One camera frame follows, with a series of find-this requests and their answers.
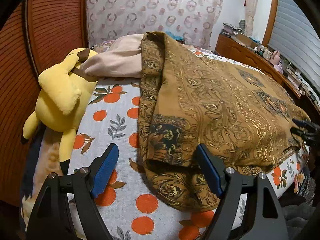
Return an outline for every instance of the patterned wallpaper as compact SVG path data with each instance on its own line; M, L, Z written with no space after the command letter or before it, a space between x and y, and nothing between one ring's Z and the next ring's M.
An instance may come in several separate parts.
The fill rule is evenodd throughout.
M87 0L90 46L146 31L170 31L209 48L223 0Z

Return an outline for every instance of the window blind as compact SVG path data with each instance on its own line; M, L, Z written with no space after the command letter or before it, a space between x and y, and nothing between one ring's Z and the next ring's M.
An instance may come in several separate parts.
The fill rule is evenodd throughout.
M278 0L269 46L290 60L320 93L320 39L293 0Z

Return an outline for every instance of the pikachu plush toy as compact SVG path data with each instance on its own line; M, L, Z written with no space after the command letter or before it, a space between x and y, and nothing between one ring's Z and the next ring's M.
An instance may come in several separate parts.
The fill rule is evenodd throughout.
M22 141L27 141L40 122L57 132L63 132L59 161L63 174L67 174L76 130L79 128L97 79L84 76L81 63L97 53L90 49L74 49L65 59L46 70L38 78L41 91L35 111L23 127Z

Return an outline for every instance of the wall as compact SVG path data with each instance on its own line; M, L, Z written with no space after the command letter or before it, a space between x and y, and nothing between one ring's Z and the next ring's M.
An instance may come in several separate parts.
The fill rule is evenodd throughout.
M214 25L210 46L212 51L215 50L217 40L219 37L219 33L223 28L223 23L229 23L234 26L239 26L239 21L243 20L245 17L245 6L244 0L223 0L223 6L221 10L221 14L217 23Z
M262 42L269 20L272 0L258 0L256 13L254 15L252 36Z

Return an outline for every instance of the metal screw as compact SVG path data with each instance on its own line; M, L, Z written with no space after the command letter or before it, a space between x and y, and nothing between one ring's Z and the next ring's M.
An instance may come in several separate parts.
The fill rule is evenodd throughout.
M54 179L56 177L56 173L55 172L51 172L51 173L49 173L49 175L48 175L48 178L49 179Z
M232 173L235 172L235 169L231 168L231 167L228 167L228 168L226 168L226 171L227 171L227 173L232 174Z
M83 174L86 174L89 171L89 168L88 167L82 167L79 171L81 173L83 173Z
M260 172L260 173L259 173L259 177L260 177L261 179L265 179L267 176L266 176L265 173Z

